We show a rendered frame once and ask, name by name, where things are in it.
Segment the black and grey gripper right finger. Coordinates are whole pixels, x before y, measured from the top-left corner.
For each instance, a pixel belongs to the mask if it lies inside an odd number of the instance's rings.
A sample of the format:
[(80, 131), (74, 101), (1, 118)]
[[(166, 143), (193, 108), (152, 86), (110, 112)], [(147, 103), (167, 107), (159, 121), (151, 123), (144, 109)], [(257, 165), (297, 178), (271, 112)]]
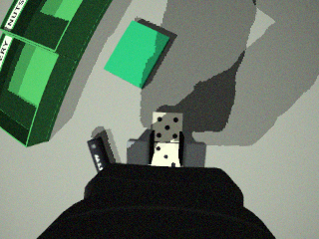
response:
[(182, 167), (204, 167), (206, 144), (195, 141), (188, 130), (179, 132), (178, 161)]

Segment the green three-compartment bin rack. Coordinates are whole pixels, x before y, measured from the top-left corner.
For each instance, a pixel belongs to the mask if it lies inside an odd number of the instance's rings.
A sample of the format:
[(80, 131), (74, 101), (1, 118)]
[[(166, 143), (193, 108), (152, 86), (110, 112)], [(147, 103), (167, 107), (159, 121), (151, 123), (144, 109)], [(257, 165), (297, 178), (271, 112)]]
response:
[(49, 141), (67, 89), (112, 1), (13, 0), (0, 26), (0, 128), (25, 147)]

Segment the white domino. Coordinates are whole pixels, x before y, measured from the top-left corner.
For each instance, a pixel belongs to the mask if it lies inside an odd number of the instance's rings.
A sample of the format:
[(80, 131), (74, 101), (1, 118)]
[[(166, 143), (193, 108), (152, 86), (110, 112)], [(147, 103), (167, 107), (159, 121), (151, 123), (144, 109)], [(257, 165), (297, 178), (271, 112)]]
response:
[(182, 115), (178, 113), (153, 114), (155, 152), (152, 165), (179, 166), (179, 132), (182, 131)]

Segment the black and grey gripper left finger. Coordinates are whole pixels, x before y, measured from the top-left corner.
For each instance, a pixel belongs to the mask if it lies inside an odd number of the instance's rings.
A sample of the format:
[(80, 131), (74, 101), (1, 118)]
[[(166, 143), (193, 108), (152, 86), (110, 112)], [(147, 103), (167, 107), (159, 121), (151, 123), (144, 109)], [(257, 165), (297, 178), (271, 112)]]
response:
[[(149, 151), (149, 162), (148, 162)], [(127, 141), (128, 164), (152, 164), (155, 152), (155, 130), (146, 129), (138, 138), (130, 138)]]

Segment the black aa battery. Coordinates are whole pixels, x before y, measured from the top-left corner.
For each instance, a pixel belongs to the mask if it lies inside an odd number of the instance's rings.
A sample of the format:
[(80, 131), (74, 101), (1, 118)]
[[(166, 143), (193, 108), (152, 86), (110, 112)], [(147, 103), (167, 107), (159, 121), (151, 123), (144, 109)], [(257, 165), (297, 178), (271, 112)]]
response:
[(103, 140), (101, 137), (87, 141), (96, 171), (99, 173), (104, 166), (110, 164)]

